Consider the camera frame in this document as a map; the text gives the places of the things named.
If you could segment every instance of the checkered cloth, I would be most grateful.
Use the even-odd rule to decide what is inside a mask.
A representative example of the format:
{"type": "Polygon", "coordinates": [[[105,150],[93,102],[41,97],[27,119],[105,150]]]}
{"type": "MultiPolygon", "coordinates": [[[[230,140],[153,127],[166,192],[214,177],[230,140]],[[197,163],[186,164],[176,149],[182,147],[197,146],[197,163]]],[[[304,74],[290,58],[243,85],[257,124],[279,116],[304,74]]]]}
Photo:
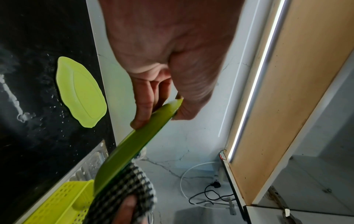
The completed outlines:
{"type": "Polygon", "coordinates": [[[83,224],[111,224],[121,203],[129,195],[137,198],[131,223],[141,223],[153,210],[157,198],[150,180],[134,162],[129,163],[95,197],[83,224]]]}

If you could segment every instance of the yellow dish rack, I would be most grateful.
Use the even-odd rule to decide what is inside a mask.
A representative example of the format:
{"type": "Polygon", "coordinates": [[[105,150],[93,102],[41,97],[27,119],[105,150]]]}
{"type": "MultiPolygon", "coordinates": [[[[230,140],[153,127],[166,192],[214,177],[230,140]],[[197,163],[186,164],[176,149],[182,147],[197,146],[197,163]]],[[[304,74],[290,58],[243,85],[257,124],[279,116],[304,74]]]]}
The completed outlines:
{"type": "Polygon", "coordinates": [[[64,183],[24,224],[82,224],[94,198],[93,182],[64,183]]]}

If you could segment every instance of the marble floor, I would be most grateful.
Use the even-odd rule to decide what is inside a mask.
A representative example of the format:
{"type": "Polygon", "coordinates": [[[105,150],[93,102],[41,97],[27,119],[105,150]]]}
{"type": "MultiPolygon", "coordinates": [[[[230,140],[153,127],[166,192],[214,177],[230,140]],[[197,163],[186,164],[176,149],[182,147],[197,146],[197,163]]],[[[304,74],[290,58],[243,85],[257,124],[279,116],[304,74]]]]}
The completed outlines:
{"type": "MultiPolygon", "coordinates": [[[[218,207],[225,209],[206,209],[189,204],[180,190],[180,179],[186,169],[173,168],[166,163],[158,163],[144,158],[137,164],[146,172],[153,183],[157,193],[157,205],[154,210],[154,224],[218,224],[218,223],[246,223],[243,221],[240,211],[235,203],[237,215],[230,215],[228,206],[210,203],[206,207],[218,207]]],[[[203,192],[205,187],[214,180],[214,172],[205,170],[191,170],[183,178],[183,191],[189,198],[203,192]]],[[[230,185],[226,182],[221,188],[214,189],[221,195],[232,194],[230,185]]],[[[204,195],[196,197],[193,202],[204,201],[204,195]]]]}

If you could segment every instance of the oval plate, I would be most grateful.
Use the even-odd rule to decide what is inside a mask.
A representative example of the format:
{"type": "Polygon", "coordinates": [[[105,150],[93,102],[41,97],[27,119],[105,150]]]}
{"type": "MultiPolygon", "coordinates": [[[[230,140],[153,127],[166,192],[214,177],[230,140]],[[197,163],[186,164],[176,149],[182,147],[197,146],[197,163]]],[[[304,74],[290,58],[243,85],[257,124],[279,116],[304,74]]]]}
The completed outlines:
{"type": "Polygon", "coordinates": [[[182,99],[173,100],[155,111],[149,123],[133,130],[109,155],[97,172],[94,183],[94,195],[100,193],[105,186],[140,152],[140,150],[161,130],[176,114],[182,99]]]}

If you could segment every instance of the black backsplash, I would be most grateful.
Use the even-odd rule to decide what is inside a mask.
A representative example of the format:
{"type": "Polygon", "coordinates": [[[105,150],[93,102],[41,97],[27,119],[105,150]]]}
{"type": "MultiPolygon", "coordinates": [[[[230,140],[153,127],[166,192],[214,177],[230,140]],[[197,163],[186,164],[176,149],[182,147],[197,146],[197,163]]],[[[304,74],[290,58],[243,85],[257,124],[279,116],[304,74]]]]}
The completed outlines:
{"type": "Polygon", "coordinates": [[[57,60],[84,65],[104,93],[85,0],[0,1],[0,75],[25,113],[0,84],[0,223],[26,212],[102,139],[115,147],[109,112],[84,128],[61,102],[57,60]]]}

